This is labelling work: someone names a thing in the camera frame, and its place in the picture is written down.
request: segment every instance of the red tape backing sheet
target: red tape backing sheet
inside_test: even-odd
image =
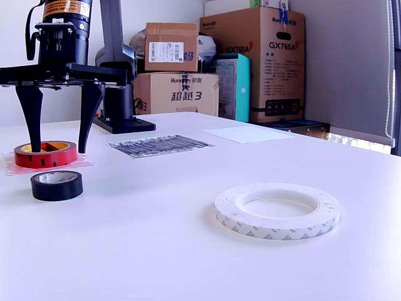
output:
[[[54,171],[57,169],[70,169],[95,165],[89,160],[88,155],[78,154],[77,160],[68,165],[33,169],[17,166],[14,160],[14,152],[5,152],[3,155],[6,161],[6,173],[9,176],[17,176],[19,174],[38,174],[40,172]]]

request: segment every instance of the tape roll hole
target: tape roll hole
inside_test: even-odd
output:
[[[42,142],[40,146],[40,152],[56,152],[58,150],[62,151],[67,147],[69,147],[69,145],[63,142]],[[21,150],[23,152],[32,152],[31,144],[22,147]]]
[[[294,218],[319,208],[318,201],[307,194],[288,190],[255,191],[236,198],[243,211],[260,217]]]
[[[36,180],[42,184],[61,184],[70,182],[76,178],[77,175],[71,172],[52,172],[38,175]]]

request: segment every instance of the robotic arm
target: robotic arm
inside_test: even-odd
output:
[[[26,52],[34,59],[39,40],[37,65],[0,69],[0,85],[16,86],[23,108],[33,152],[40,152],[40,116],[43,94],[40,88],[60,90],[81,86],[81,126],[78,151],[86,152],[92,122],[114,134],[154,130],[155,125],[133,116],[132,81],[135,79],[135,51],[123,44],[120,0],[100,0],[105,47],[88,66],[88,45],[92,0],[40,0],[43,22],[29,32],[33,9],[26,25]],[[95,113],[103,100],[102,116]]]

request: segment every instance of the roll of tape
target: roll of tape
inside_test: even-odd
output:
[[[242,206],[257,199],[290,199],[306,204],[312,212],[293,218],[251,214]],[[225,227],[267,240],[300,240],[331,231],[340,220],[340,205],[329,194],[292,184],[253,184],[225,191],[216,199],[217,220]]]
[[[26,168],[64,166],[78,158],[76,144],[67,141],[46,141],[41,152],[32,152],[31,144],[20,145],[14,150],[15,164]]]
[[[51,171],[31,178],[32,195],[41,201],[64,201],[83,193],[82,175],[74,171]]]

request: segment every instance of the white double-sided tape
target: white double-sided tape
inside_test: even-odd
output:
[[[304,203],[312,212],[293,218],[270,218],[242,209],[257,199],[289,199]],[[301,240],[331,231],[340,220],[340,205],[329,194],[293,184],[253,184],[236,187],[216,199],[217,220],[225,227],[267,240]]]

